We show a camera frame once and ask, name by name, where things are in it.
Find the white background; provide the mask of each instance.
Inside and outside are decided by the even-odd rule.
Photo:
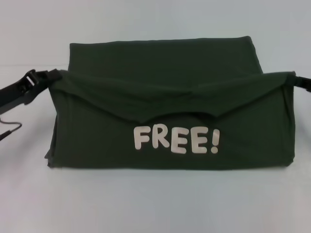
[[[311,78],[310,25],[308,0],[1,0],[0,89],[32,68],[67,69],[72,42],[245,35],[264,72]],[[286,169],[49,169],[45,91],[1,116],[24,126],[0,142],[0,232],[310,233],[311,93],[296,88],[294,104]]]

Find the green fabric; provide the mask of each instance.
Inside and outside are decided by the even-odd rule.
[[[57,111],[51,167],[238,169],[293,161],[288,80],[295,73],[263,74],[250,37],[71,44],[69,70],[61,72],[50,87]],[[154,141],[165,128],[165,141]]]

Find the white surface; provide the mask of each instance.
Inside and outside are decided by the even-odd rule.
[[[245,35],[264,72],[311,78],[310,9],[307,0],[1,0],[0,88],[31,68],[66,68],[71,42]],[[287,169],[51,170],[45,91],[2,116],[24,126],[0,142],[0,232],[310,233],[310,103],[296,88]]]

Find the fabric fold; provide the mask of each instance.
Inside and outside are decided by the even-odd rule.
[[[219,117],[286,84],[294,72],[278,72],[203,83],[190,88],[151,85],[62,70],[50,92],[64,92],[115,116],[139,123],[173,113]]]

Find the exclamation mark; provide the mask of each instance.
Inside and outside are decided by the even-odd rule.
[[[220,132],[219,130],[214,130],[213,131],[213,139],[212,139],[212,144],[213,144],[213,147],[211,149],[212,153],[213,154],[217,154],[218,153],[218,144],[219,144],[219,136],[220,136]]]

